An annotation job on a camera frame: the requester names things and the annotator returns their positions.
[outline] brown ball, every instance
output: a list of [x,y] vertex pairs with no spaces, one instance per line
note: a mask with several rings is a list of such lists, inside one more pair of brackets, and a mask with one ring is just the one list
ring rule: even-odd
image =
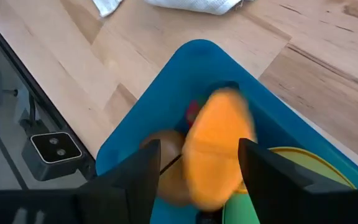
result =
[[[161,142],[160,170],[167,166],[176,156],[181,154],[185,138],[174,130],[159,131],[150,135],[141,144],[145,146],[153,139]],[[183,173],[182,159],[179,158],[161,176],[158,182],[157,195],[166,202],[176,206],[185,206],[190,203],[190,195]]]

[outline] wooden floor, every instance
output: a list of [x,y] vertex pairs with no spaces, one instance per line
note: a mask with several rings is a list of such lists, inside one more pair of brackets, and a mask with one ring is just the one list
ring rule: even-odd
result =
[[0,33],[94,156],[192,39],[358,154],[358,1],[257,0],[212,16],[124,0],[102,19],[91,0],[0,0]]

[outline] blue plastic bin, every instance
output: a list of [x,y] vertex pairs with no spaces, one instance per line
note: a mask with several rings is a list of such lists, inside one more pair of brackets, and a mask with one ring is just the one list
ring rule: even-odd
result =
[[[238,85],[248,99],[259,144],[309,150],[331,163],[358,188],[358,166],[208,40],[192,40],[175,52],[102,145],[96,159],[97,173],[115,167],[154,132],[173,128],[185,131],[183,117],[190,102],[207,98],[214,89],[228,85]],[[156,198],[151,223],[194,223],[196,213],[192,206],[177,208]]]

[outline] white cloth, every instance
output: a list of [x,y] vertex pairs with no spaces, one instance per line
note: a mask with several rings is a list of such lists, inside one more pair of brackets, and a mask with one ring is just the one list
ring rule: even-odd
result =
[[145,0],[145,2],[172,9],[186,9],[222,15],[241,0]]
[[106,17],[114,12],[121,1],[122,0],[93,0],[94,4],[99,9],[101,17]]

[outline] camera lens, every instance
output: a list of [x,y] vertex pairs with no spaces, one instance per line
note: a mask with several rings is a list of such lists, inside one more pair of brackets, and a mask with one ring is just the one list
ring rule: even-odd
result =
[[66,150],[64,150],[64,149],[58,149],[58,150],[56,151],[56,153],[57,153],[59,156],[64,156],[64,155],[66,154]]
[[50,144],[58,144],[59,140],[57,138],[51,138],[51,139],[49,139],[49,143]]

